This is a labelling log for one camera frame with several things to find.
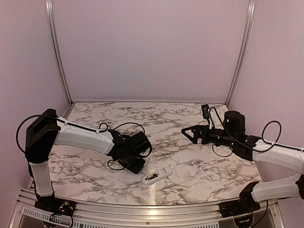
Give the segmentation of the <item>white remote control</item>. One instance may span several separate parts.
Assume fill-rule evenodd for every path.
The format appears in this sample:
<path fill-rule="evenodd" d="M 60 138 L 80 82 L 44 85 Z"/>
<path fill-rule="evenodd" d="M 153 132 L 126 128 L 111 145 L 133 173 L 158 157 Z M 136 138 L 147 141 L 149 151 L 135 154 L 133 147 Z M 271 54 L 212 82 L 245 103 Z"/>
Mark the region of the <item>white remote control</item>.
<path fill-rule="evenodd" d="M 149 186 L 171 176 L 172 174 L 173 174 L 173 170 L 169 166 L 167 166 L 143 176 L 141 178 L 141 181 L 144 186 Z"/>

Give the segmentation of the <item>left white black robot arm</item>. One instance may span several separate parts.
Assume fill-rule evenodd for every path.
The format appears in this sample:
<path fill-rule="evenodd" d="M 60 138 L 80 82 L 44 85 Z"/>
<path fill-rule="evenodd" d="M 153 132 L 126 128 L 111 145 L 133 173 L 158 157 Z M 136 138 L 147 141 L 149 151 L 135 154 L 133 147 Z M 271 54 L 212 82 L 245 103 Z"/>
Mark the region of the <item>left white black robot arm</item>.
<path fill-rule="evenodd" d="M 35 121 L 26 130 L 25 157 L 35 183 L 37 200 L 49 211 L 60 207 L 48 166 L 53 146 L 66 145 L 100 152 L 134 174 L 138 174 L 145 164 L 144 152 L 152 152 L 152 145 L 143 131 L 129 136 L 116 130 L 89 128 L 59 117 L 51 108 L 33 118 Z"/>

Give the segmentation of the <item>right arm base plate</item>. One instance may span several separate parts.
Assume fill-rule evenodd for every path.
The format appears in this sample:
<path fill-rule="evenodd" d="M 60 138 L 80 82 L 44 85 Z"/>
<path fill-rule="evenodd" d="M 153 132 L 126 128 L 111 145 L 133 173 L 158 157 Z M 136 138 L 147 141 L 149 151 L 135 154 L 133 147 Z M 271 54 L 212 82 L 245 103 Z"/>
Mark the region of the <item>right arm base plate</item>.
<path fill-rule="evenodd" d="M 260 208 L 259 203 L 247 199 L 236 199 L 219 204 L 219 211 L 223 218 L 252 213 Z"/>

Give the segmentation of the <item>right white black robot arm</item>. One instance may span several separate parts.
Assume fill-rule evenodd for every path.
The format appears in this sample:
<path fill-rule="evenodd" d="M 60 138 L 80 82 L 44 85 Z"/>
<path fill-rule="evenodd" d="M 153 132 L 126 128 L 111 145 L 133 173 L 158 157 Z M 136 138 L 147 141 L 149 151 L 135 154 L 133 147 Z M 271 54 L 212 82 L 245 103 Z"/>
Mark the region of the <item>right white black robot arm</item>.
<path fill-rule="evenodd" d="M 296 172 L 296 175 L 268 182 L 251 182 L 239 194 L 238 200 L 220 204 L 222 213 L 232 215 L 237 211 L 248 213 L 260 208 L 264 200 L 304 197 L 303 149 L 267 142 L 263 137 L 245 134 L 245 116 L 237 111 L 226 111 L 220 121 L 222 129 L 214 126 L 210 109 L 202 106 L 207 125 L 183 128 L 181 133 L 192 143 L 229 147 L 233 154 L 247 161 L 267 162 Z"/>

